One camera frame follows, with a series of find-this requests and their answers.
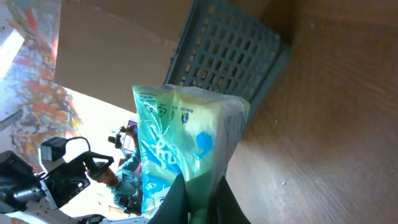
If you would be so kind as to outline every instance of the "plastic bag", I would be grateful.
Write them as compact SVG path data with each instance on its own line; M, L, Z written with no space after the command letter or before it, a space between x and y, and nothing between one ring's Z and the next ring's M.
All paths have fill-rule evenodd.
M142 214L153 217L177 174L191 208L207 205L240 140L249 103L197 87L133 86L142 159Z

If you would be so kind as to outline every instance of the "blue shirt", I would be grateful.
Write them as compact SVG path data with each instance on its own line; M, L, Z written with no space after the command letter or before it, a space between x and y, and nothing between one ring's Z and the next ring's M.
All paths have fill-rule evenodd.
M121 197L131 198L137 202L139 208L141 207L142 180L141 175L134 172L138 168L139 163L140 160L133 154L115 173L115 176L121 179L121 181L115 186L108 186L114 195L113 202L123 210L127 208L119 204Z

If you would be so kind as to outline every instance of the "gray basket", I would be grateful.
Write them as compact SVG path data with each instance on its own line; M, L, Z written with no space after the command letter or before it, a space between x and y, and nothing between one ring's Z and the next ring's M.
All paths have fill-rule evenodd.
M241 96L252 116L289 58L264 24L223 0L195 0L165 83Z

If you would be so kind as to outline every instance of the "cardboard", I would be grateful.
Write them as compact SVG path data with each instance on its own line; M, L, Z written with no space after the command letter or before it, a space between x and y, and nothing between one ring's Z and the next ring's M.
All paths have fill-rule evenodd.
M163 84L192 0L64 1L55 82L136 112L132 85Z

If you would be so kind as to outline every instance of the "colorful wall mural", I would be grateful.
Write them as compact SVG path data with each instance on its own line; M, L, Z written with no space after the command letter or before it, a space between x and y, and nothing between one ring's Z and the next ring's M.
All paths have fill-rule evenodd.
M0 22L25 38L0 79L2 117L22 110L17 121L1 130L0 152L12 149L40 172L41 143L54 136L78 136L83 124L71 94L54 83L61 0L0 0L0 7L11 15Z

